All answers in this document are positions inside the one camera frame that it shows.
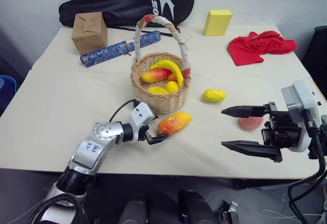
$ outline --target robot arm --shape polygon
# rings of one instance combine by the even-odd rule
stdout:
[[[302,80],[282,89],[282,93],[288,111],[278,111],[274,102],[263,106],[236,106],[221,111],[223,114],[242,118],[269,114],[269,121],[265,122],[265,129],[261,131],[264,145],[244,140],[222,142],[222,145],[246,155],[270,158],[275,162],[282,161],[280,149],[285,147],[293,152],[303,152],[309,148],[313,155],[310,147],[311,131],[324,129],[321,127],[322,120],[318,111],[320,103]]]
[[[97,123],[92,133],[76,148],[68,166],[59,180],[54,183],[45,201],[60,194],[73,194],[79,201],[83,201],[103,160],[109,150],[121,142],[147,140],[149,144],[161,142],[167,134],[151,137],[147,132],[148,123],[155,118],[145,103],[139,103],[131,112],[128,122]],[[59,224],[73,223],[75,218],[73,204],[68,201],[57,202],[45,211],[42,221]]]

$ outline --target yellow sponge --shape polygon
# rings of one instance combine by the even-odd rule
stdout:
[[[229,10],[209,10],[204,27],[205,36],[224,36],[231,19]]]

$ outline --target woven basket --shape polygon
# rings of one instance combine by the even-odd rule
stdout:
[[[170,53],[152,53],[141,58],[140,52],[140,36],[141,29],[143,29],[148,22],[155,22],[164,25],[170,30],[173,37],[179,43],[183,58]],[[187,48],[181,34],[175,29],[174,25],[161,16],[146,15],[136,25],[135,31],[135,63],[132,66],[131,80],[135,91],[136,98],[149,105],[151,110],[156,114],[171,113],[178,110],[186,101],[188,90],[191,84],[191,66],[187,61]],[[163,80],[156,83],[146,83],[141,79],[144,72],[150,70],[150,66],[161,59],[169,59],[175,62],[182,70],[184,81],[183,86],[176,92],[170,94],[153,94],[148,92],[148,89],[153,86],[165,88],[168,80]]]

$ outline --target toy mango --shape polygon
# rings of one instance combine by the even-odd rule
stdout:
[[[142,73],[141,79],[147,83],[154,83],[161,80],[165,80],[172,72],[168,69],[156,68]]]
[[[165,89],[162,89],[160,87],[151,87],[148,89],[149,92],[153,93],[153,94],[168,94],[168,91],[166,91]]]
[[[209,89],[204,92],[202,97],[210,103],[221,102],[225,99],[226,93],[222,90]]]
[[[154,70],[155,68],[169,69],[175,75],[179,87],[182,87],[183,75],[176,63],[168,59],[161,59],[157,61],[155,64],[153,64],[150,67],[150,70]]]
[[[158,131],[161,134],[172,135],[183,129],[192,117],[188,113],[177,112],[165,118],[158,124]]]
[[[176,76],[173,73],[168,76],[168,80],[177,82]]]
[[[168,91],[168,93],[173,93],[179,90],[179,85],[175,81],[169,81],[166,84],[165,90]]]

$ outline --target blue chair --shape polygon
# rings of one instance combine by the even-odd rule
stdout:
[[[6,75],[0,75],[0,116],[17,91],[16,81]]]

